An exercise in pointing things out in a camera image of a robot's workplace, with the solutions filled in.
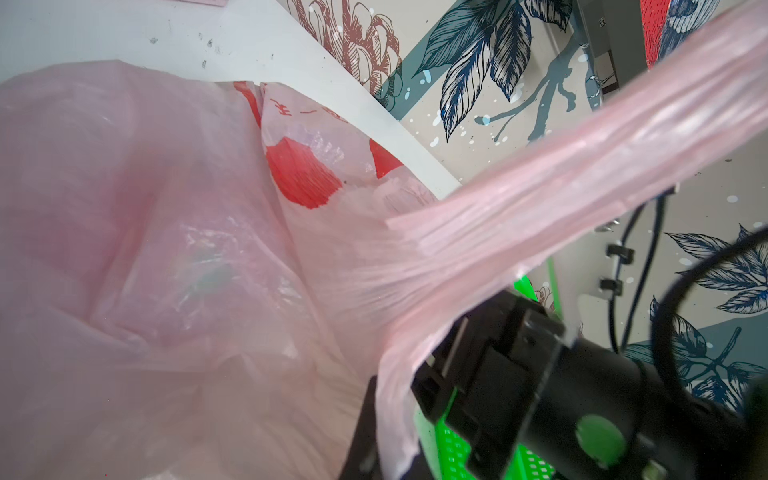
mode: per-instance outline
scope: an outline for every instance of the cable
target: cable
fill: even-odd
[[[627,239],[629,239],[630,233],[632,233],[632,230],[634,229],[634,225],[637,223],[637,219],[640,218],[640,215],[643,213],[643,210],[645,209],[645,204],[640,205],[638,208],[635,209],[634,212],[632,212],[632,217],[630,217],[629,222],[627,223],[627,228],[624,229],[624,233],[621,234],[621,246],[625,247],[627,244]],[[616,265],[616,273],[614,274],[614,280],[619,280],[619,274],[621,273],[621,260],[618,261]],[[618,344],[616,342],[616,292],[614,291],[611,294],[611,298],[608,300],[608,331],[610,333],[611,337],[611,348],[614,350],[615,353],[619,352]]]
[[[663,195],[656,199],[656,217],[654,218],[654,233],[650,239],[650,246],[648,247],[648,255],[645,258],[645,265],[643,265],[643,273],[640,275],[640,281],[637,282],[637,289],[634,291],[634,298],[632,299],[632,307],[629,310],[627,316],[627,325],[624,327],[624,335],[621,337],[621,347],[619,347],[619,353],[624,353],[627,349],[627,342],[629,342],[629,335],[632,332],[632,319],[634,318],[634,312],[637,309],[637,304],[640,302],[640,297],[643,294],[643,288],[645,288],[645,282],[648,280],[648,274],[650,272],[650,266],[654,262],[656,256],[656,247],[659,244],[659,237],[661,237],[661,230],[664,227],[664,215],[667,209],[667,196]]]
[[[664,295],[656,310],[656,317],[650,325],[651,349],[654,357],[654,365],[661,377],[665,389],[672,400],[693,421],[697,420],[697,411],[691,403],[691,397],[683,389],[677,378],[677,368],[673,353],[674,315],[677,308],[685,299],[688,290],[696,283],[696,280],[712,270],[717,264],[731,260],[734,257],[747,252],[759,243],[768,240],[768,227],[752,233],[748,237],[738,240],[733,245],[723,248],[714,255],[699,262],[694,268],[688,270]]]

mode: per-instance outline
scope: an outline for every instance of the translucent plastic bag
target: translucent plastic bag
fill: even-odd
[[[279,84],[120,63],[0,87],[0,472],[335,478],[366,381],[396,478],[451,321],[768,125],[768,3],[447,200]]]

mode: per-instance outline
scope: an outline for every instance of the pink plastic bag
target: pink plastic bag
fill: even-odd
[[[447,200],[279,84],[108,62],[0,88],[0,472],[335,478],[366,381],[396,478],[462,312],[768,125],[753,2]]]

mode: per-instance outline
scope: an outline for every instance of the perforated green plastic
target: perforated green plastic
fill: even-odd
[[[527,277],[524,276],[516,282],[515,289],[528,298],[536,300],[535,291]],[[422,447],[432,473],[435,476],[439,474],[442,480],[475,480],[475,477],[467,472],[464,467],[469,456],[469,444],[445,424],[445,416],[450,410],[452,403],[453,399],[451,399],[451,403],[443,417],[435,425],[434,432],[432,429],[429,429],[428,435],[421,434]],[[439,466],[434,465],[435,451],[433,446],[430,445],[432,442],[437,444]],[[549,480],[553,474],[554,469],[551,465],[541,460],[531,450],[520,445],[512,457],[512,461],[509,463],[504,480]]]

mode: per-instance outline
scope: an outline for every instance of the green circle sticker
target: green circle sticker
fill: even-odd
[[[575,433],[584,453],[595,460],[603,470],[616,465],[627,450],[621,430],[611,420],[599,415],[581,417],[576,422]]]

